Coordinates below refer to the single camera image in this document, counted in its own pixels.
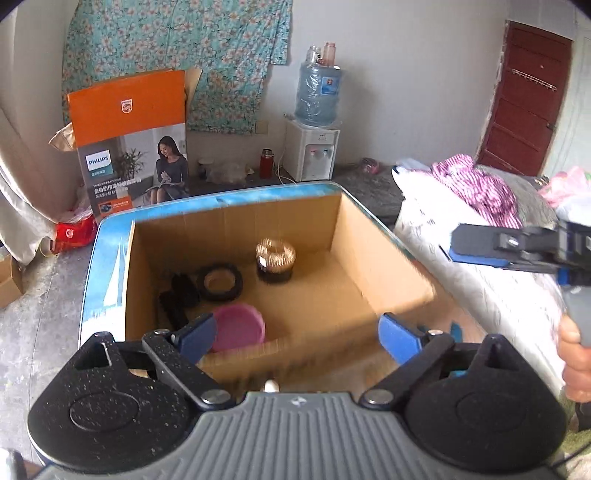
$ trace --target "pink bowl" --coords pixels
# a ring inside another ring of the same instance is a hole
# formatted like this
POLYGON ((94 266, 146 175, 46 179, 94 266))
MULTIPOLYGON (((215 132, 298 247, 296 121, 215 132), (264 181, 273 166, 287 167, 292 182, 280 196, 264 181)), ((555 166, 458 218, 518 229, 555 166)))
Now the pink bowl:
POLYGON ((265 341, 265 322, 252 305, 234 303, 213 311, 217 321, 217 336, 213 343, 214 352, 257 345, 265 341))

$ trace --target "woman on box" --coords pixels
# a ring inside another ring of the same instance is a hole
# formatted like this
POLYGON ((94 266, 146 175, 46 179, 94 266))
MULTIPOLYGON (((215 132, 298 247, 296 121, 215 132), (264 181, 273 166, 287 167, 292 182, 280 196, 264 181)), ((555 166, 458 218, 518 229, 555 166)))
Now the woman on box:
POLYGON ((162 137, 158 142, 156 161, 156 175, 158 184, 150 191, 150 203, 167 202, 189 196, 187 181, 189 179, 189 164, 187 159, 178 151, 177 144, 172 137, 162 137))

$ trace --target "pink bottle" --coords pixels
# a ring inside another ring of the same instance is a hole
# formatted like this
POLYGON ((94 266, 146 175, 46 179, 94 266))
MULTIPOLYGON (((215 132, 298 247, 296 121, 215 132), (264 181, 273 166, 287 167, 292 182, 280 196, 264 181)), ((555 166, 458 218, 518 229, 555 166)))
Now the pink bottle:
POLYGON ((322 52, 322 65, 325 67, 335 66, 336 45, 334 43, 326 42, 322 52))

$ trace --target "red bag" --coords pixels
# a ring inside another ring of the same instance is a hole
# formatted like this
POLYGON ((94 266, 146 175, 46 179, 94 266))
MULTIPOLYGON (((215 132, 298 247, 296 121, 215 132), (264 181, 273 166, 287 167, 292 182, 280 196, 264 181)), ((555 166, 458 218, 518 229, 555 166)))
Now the red bag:
POLYGON ((95 217, 90 215, 78 223, 58 223, 56 240, 51 243, 54 254, 91 244, 99 230, 95 217))

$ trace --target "white sheet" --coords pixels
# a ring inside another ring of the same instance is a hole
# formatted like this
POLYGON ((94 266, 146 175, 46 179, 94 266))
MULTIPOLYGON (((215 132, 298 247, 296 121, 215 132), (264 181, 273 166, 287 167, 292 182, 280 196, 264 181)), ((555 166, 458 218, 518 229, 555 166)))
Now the white sheet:
POLYGON ((428 175, 404 169, 392 175, 405 197, 397 237, 488 333, 505 335, 558 395, 564 362, 556 332, 564 305, 554 278, 450 261, 453 230, 486 221, 428 175))

